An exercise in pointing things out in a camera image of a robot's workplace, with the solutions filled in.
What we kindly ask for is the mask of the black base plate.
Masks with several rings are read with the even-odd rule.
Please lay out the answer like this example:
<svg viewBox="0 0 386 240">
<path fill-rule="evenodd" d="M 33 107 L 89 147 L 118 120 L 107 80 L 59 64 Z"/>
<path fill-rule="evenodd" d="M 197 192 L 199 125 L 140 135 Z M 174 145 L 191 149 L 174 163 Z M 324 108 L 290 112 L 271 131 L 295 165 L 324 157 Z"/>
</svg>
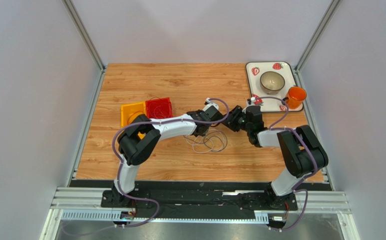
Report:
<svg viewBox="0 0 386 240">
<path fill-rule="evenodd" d="M 74 180 L 70 187 L 102 188 L 100 206 L 128 208 L 135 216 L 178 219 L 234 219 L 254 218 L 255 211 L 298 210 L 293 194 L 272 197 L 268 182 L 224 181 L 146 181 L 137 180 L 126 198 L 115 189 L 112 180 Z"/>
</svg>

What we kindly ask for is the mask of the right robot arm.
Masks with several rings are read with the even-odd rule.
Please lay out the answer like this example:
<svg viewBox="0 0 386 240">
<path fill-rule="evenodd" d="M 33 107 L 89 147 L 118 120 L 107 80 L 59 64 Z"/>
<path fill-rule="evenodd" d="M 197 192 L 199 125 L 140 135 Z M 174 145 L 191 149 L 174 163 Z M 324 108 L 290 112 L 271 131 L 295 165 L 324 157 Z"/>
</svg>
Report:
<svg viewBox="0 0 386 240">
<path fill-rule="evenodd" d="M 249 142 L 258 148 L 280 148 L 285 168 L 270 183 L 268 192 L 284 197 L 307 178 L 326 167 L 328 155 L 309 125 L 296 128 L 265 127 L 259 106 L 236 106 L 223 125 L 234 132 L 243 130 Z"/>
</svg>

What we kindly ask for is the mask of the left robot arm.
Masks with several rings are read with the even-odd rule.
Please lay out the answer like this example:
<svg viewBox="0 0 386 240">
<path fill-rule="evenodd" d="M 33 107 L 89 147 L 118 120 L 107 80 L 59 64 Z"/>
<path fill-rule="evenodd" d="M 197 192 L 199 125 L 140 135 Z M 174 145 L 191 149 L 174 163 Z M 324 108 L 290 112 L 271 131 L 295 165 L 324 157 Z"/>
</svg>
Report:
<svg viewBox="0 0 386 240">
<path fill-rule="evenodd" d="M 127 196 L 135 188 L 139 166 L 148 160 L 156 145 L 179 136 L 204 136 L 211 125 L 223 122 L 223 115 L 213 104 L 204 110 L 189 111 L 181 116 L 164 119 L 139 115 L 131 124 L 121 128 L 113 137 L 112 150 L 119 159 L 119 169 L 114 180 L 117 193 Z"/>
</svg>

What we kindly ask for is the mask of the strawberry pattern tray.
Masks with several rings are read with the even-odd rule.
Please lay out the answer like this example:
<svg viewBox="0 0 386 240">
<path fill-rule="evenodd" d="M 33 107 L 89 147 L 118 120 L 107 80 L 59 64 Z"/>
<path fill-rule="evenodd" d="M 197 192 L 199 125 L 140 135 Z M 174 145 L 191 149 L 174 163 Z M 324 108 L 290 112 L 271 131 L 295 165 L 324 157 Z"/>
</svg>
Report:
<svg viewBox="0 0 386 240">
<path fill-rule="evenodd" d="M 264 113 L 284 112 L 280 99 L 296 86 L 291 66 L 284 61 L 249 62 L 245 65 L 252 97 L 261 97 L 258 105 Z"/>
</svg>

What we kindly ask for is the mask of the beige ceramic bowl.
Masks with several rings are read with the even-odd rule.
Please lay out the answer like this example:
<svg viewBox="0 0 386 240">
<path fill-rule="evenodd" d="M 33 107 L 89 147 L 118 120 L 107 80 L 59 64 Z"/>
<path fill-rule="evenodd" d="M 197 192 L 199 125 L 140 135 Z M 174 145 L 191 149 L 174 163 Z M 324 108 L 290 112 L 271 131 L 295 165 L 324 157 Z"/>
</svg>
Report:
<svg viewBox="0 0 386 240">
<path fill-rule="evenodd" d="M 285 84 L 284 77 L 274 71 L 267 71 L 260 76 L 261 89 L 268 95 L 279 93 Z"/>
</svg>

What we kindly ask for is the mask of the aluminium frame rail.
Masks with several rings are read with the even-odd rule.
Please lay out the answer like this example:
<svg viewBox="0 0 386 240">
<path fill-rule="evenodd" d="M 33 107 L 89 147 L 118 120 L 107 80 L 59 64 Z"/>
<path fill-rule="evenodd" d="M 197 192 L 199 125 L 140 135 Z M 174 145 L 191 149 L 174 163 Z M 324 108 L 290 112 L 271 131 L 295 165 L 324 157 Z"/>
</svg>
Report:
<svg viewBox="0 0 386 240">
<path fill-rule="evenodd" d="M 101 72 L 104 72 L 106 70 L 106 65 L 104 64 L 103 60 L 101 59 L 81 17 L 78 13 L 76 6 L 74 5 L 72 0 L 62 0 L 62 3 L 64 4 L 68 14 L 70 15 L 74 25 L 76 26 L 81 38 L 83 39 L 91 57 L 93 58 L 95 64 L 100 69 Z"/>
</svg>

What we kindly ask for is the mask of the orange mug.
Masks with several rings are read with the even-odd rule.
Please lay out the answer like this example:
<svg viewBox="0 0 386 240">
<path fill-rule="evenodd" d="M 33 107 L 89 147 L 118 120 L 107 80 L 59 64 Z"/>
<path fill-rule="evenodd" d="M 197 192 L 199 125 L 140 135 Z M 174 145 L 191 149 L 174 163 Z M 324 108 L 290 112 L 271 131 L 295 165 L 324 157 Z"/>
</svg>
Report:
<svg viewBox="0 0 386 240">
<path fill-rule="evenodd" d="M 283 98 L 284 105 L 289 109 L 297 109 L 307 97 L 307 92 L 298 86 L 291 87 Z"/>
</svg>

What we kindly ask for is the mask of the yellow plastic bin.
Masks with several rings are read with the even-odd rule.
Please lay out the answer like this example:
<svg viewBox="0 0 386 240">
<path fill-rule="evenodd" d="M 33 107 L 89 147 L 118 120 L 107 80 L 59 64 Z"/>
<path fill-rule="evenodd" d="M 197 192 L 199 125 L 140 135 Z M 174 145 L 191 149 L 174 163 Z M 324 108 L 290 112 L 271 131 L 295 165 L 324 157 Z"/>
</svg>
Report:
<svg viewBox="0 0 386 240">
<path fill-rule="evenodd" d="M 131 124 L 141 114 L 146 114 L 146 103 L 144 101 L 121 105 L 120 126 L 125 127 Z"/>
</svg>

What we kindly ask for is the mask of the red plastic bin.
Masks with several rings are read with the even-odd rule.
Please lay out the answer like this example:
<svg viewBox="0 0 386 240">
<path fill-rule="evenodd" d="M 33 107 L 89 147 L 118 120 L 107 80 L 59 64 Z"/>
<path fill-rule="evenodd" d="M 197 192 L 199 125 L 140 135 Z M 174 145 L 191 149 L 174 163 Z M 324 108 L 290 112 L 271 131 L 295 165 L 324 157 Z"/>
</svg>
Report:
<svg viewBox="0 0 386 240">
<path fill-rule="evenodd" d="M 149 119 L 166 119 L 173 117 L 172 103 L 169 97 L 154 97 L 146 100 L 146 115 Z"/>
</svg>

